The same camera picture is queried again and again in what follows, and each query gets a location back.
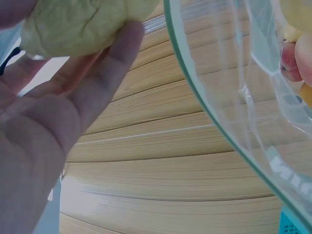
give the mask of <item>apple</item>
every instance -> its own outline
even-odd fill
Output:
[[[303,34],[295,46],[295,60],[302,79],[312,86],[312,36]]]
[[[287,79],[297,82],[302,78],[295,59],[295,47],[296,42],[283,42],[280,69]]]

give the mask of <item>palm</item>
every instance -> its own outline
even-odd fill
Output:
[[[110,102],[142,36],[140,23],[126,24],[109,51],[69,59],[23,97],[45,61],[22,57],[0,77],[1,233],[31,233],[68,152]]]

